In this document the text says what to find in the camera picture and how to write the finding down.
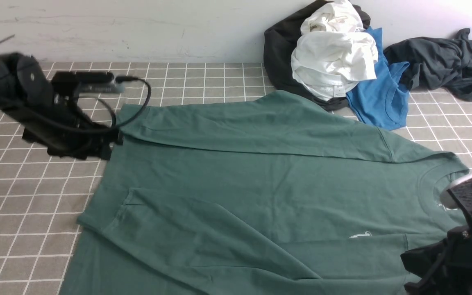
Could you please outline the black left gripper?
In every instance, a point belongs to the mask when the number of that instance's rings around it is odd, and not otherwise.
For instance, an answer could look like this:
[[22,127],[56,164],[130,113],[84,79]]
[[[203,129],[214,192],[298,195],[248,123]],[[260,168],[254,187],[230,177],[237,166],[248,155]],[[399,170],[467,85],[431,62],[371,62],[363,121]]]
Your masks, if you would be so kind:
[[24,127],[21,138],[46,147],[50,156],[110,159],[111,144],[122,144],[116,114],[108,105],[111,125],[94,122],[77,105],[83,93],[116,92],[112,88],[57,89],[32,103],[29,97],[5,98],[5,114]]

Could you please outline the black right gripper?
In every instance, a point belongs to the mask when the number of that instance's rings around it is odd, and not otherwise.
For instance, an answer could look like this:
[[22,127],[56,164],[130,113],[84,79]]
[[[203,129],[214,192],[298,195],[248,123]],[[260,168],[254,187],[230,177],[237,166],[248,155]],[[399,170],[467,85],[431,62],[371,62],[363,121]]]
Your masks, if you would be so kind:
[[404,285],[409,295],[472,295],[472,231],[457,227],[437,243],[401,254],[404,268],[418,276]]

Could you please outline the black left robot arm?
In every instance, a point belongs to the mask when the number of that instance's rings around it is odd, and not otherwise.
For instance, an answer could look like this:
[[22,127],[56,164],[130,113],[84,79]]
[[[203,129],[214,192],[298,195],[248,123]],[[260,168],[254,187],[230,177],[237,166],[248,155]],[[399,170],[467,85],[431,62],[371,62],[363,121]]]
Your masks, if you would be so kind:
[[82,93],[120,93],[109,72],[58,71],[47,79],[33,56],[0,54],[0,111],[24,127],[22,139],[50,156],[108,160],[123,144],[111,107],[111,126],[94,122],[77,105]]

